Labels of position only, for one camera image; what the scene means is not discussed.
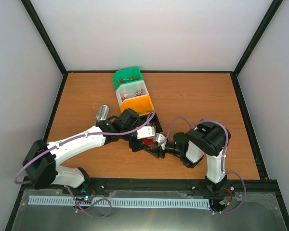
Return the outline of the red jar lid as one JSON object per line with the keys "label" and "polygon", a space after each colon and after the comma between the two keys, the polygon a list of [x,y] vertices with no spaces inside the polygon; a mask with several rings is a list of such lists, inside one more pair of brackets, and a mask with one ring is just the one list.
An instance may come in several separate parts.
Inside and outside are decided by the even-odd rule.
{"label": "red jar lid", "polygon": [[149,147],[154,146],[155,142],[153,138],[143,138],[143,143]]}

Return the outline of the silver metal scoop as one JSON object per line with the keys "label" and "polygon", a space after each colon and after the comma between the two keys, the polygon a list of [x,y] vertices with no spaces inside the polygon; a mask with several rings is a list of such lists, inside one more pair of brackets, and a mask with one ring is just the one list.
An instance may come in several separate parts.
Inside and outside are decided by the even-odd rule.
{"label": "silver metal scoop", "polygon": [[108,113],[109,113],[109,106],[105,104],[102,105],[97,112],[97,115],[95,117],[95,122],[98,123],[100,121],[106,120]]}

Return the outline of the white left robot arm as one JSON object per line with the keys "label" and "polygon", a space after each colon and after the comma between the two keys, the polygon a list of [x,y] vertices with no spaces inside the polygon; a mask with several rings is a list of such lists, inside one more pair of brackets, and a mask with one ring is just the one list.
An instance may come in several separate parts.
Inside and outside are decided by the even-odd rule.
{"label": "white left robot arm", "polygon": [[148,122],[142,123],[134,110],[126,109],[119,116],[103,118],[88,130],[72,137],[50,143],[35,141],[23,161],[23,167],[29,183],[36,190],[57,184],[68,185],[84,194],[91,187],[84,170],[80,167],[64,167],[61,165],[64,161],[119,139],[140,144],[143,138],[154,135],[155,129]]}

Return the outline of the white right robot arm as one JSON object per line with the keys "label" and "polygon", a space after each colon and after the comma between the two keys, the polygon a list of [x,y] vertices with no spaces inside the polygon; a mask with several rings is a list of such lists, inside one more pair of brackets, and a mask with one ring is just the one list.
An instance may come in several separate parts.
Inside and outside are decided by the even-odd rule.
{"label": "white right robot arm", "polygon": [[194,168],[205,157],[205,189],[217,195],[227,181],[225,158],[230,139],[231,133],[224,125],[213,120],[200,120],[188,132],[175,133],[172,141],[158,133],[154,138],[143,139],[143,143],[144,150],[156,158],[171,154],[187,168]]}

